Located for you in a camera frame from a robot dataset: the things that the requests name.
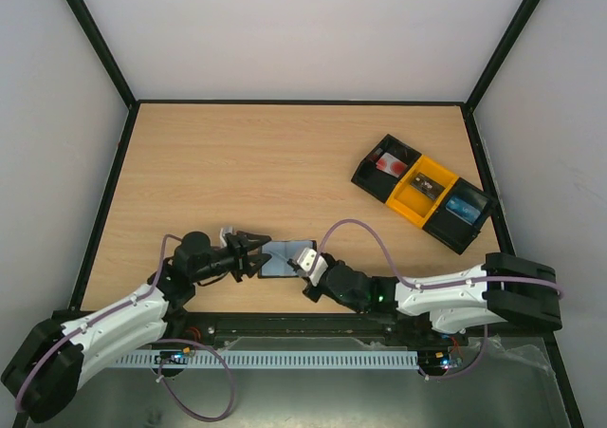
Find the black leather card holder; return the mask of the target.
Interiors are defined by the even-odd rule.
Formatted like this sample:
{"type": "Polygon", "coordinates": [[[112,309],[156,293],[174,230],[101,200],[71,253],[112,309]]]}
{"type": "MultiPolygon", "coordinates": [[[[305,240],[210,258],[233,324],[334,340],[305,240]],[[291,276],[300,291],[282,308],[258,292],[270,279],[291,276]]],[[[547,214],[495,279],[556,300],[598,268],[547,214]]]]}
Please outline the black leather card holder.
{"type": "Polygon", "coordinates": [[[297,278],[297,272],[288,264],[303,248],[317,248],[315,240],[270,241],[262,246],[261,253],[268,254],[270,259],[262,266],[258,277],[262,278],[297,278]]]}

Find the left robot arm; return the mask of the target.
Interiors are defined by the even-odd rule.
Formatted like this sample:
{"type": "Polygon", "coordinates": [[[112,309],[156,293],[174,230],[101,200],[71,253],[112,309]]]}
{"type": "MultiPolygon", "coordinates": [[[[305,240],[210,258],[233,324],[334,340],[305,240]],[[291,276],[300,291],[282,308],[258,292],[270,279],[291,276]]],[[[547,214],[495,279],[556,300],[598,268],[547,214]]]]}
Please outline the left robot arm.
{"type": "Polygon", "coordinates": [[[48,318],[35,325],[1,374],[16,411],[35,422],[55,417],[104,368],[161,341],[204,281],[227,273],[235,281],[254,276],[271,258],[259,251],[270,239],[225,232],[216,247],[203,232],[187,233],[172,255],[159,256],[144,284],[114,304],[72,321],[48,318]]]}

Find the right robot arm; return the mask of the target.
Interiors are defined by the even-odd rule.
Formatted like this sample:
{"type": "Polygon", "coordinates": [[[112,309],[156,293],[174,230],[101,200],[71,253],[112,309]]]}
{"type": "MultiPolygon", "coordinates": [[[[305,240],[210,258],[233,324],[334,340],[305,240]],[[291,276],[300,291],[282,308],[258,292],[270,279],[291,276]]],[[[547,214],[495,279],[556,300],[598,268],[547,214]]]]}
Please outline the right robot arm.
{"type": "Polygon", "coordinates": [[[325,296],[359,314],[416,317],[414,335],[424,344],[493,324],[541,333],[562,329],[555,270],[506,253],[488,253],[483,264],[428,278],[369,276],[311,248],[290,265],[306,281],[303,295],[311,301],[325,296]]]}

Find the black bin with red card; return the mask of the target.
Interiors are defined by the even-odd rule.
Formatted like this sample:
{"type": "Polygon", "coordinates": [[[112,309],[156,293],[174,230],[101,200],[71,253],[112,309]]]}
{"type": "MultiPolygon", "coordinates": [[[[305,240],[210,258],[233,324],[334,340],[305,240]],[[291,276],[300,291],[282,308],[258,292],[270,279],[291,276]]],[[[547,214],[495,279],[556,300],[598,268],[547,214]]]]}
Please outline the black bin with red card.
{"type": "Polygon", "coordinates": [[[420,157],[421,154],[413,147],[388,134],[359,163],[351,181],[385,203],[397,183],[420,157]]]}

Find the red white card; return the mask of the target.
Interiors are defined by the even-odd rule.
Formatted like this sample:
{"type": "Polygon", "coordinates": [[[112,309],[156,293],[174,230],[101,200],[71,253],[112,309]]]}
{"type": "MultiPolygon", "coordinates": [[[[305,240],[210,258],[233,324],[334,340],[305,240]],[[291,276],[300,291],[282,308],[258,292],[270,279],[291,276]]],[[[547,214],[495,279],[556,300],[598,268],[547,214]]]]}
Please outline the red white card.
{"type": "Polygon", "coordinates": [[[408,164],[396,156],[384,152],[376,161],[376,168],[391,177],[399,178],[408,169],[408,164]]]}

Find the black card in yellow bin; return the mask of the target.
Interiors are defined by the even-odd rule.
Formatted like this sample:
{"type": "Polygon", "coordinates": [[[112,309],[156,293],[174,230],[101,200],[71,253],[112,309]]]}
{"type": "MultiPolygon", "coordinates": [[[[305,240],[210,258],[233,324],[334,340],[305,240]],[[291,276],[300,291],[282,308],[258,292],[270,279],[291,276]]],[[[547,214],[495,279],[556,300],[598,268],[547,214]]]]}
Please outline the black card in yellow bin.
{"type": "Polygon", "coordinates": [[[436,200],[445,190],[444,186],[423,173],[415,175],[411,186],[427,198],[436,200]]]}

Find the black bin with blue card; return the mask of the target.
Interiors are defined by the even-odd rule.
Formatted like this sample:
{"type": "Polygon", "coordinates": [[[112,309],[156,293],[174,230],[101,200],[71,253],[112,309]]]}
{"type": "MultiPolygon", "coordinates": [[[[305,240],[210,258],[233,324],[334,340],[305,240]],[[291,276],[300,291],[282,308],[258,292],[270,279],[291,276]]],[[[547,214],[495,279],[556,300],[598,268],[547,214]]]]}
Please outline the black bin with blue card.
{"type": "Polygon", "coordinates": [[[496,199],[458,178],[422,230],[457,254],[475,240],[497,205],[496,199]]]}

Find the blue card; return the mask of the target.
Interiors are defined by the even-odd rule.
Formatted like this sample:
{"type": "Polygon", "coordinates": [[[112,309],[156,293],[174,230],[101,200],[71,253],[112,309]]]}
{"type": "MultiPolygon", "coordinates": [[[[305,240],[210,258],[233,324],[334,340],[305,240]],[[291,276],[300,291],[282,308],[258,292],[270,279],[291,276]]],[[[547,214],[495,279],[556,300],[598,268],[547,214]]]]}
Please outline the blue card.
{"type": "Polygon", "coordinates": [[[481,211],[478,208],[457,195],[453,195],[448,200],[446,209],[470,225],[473,225],[481,215],[481,211]]]}

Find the yellow bin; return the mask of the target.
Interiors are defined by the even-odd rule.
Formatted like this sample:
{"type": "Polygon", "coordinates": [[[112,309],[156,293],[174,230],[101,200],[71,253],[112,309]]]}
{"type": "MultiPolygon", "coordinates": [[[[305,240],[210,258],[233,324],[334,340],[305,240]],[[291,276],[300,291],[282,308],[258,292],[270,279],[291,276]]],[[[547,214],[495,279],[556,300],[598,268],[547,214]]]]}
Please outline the yellow bin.
{"type": "Polygon", "coordinates": [[[422,155],[396,184],[385,204],[422,229],[459,178],[453,171],[422,155]]]}

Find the metal tray sheet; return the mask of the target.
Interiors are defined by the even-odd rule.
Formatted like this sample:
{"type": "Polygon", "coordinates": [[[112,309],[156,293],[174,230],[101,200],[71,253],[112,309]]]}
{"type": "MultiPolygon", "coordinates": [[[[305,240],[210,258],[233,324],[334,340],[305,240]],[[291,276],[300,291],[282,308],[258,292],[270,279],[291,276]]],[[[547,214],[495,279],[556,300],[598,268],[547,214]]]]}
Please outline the metal tray sheet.
{"type": "Polygon", "coordinates": [[[536,344],[490,346],[467,375],[405,369],[189,367],[168,388],[148,369],[100,373],[54,427],[566,427],[556,378],[536,344]]]}

